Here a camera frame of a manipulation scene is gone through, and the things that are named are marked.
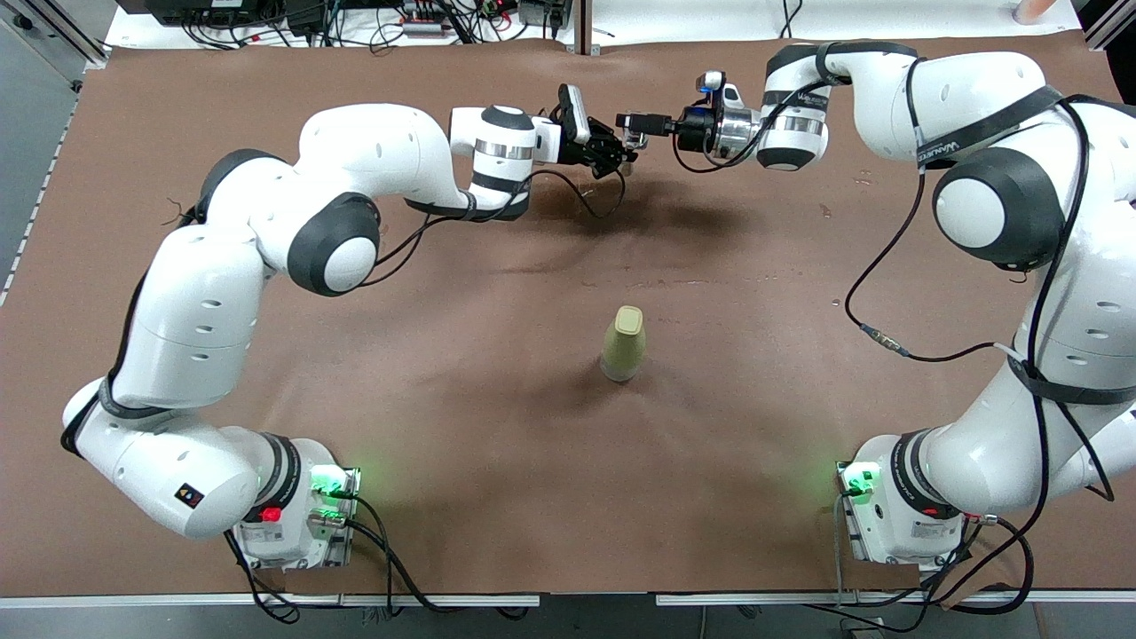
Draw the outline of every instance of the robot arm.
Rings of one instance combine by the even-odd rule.
[[[920,173],[950,167],[933,209],[951,242],[1006,269],[1044,275],[1053,266],[1081,141],[1070,116],[1054,108],[1060,93],[1029,58],[1000,52],[920,60],[885,42],[795,44],[769,61],[766,76],[760,111],[730,105],[732,85],[720,72],[708,72],[699,82],[707,97],[677,121],[632,114],[617,122],[633,144],[649,134],[674,135],[678,150],[795,171],[824,153],[830,88],[851,84],[857,131],[875,153],[914,161]],[[955,423],[864,443],[841,472],[845,488],[870,489],[852,500],[849,522],[861,558],[933,571],[958,545],[961,513],[1035,504],[1035,393],[1044,398],[1049,497],[1097,479],[1054,399],[1067,404],[1094,448],[1109,448],[1101,464],[1110,475],[1136,465],[1136,425],[1128,416],[1136,399],[1136,293],[1127,282],[1136,272],[1129,205],[1136,119],[1124,106],[1081,101],[1072,108],[1092,146],[1079,216],[1038,326],[1036,366],[1053,385],[1042,388],[1011,356]],[[1037,297],[1011,342],[1024,352]]]
[[[68,403],[64,447],[179,534],[233,529],[253,567],[346,563],[343,522],[358,471],[315,441],[216,429],[195,409],[235,388],[274,274],[335,297],[370,273],[379,239],[373,198],[398,193],[436,215],[513,219],[528,206],[534,160],[571,163],[534,152],[544,146],[537,124],[519,109],[474,111],[468,126],[454,123],[456,138],[473,140],[468,191],[454,182],[442,128],[400,105],[316,114],[294,165],[252,149],[218,161],[139,283],[116,365]],[[548,147],[590,157],[588,140],[562,140],[546,118],[540,125]]]

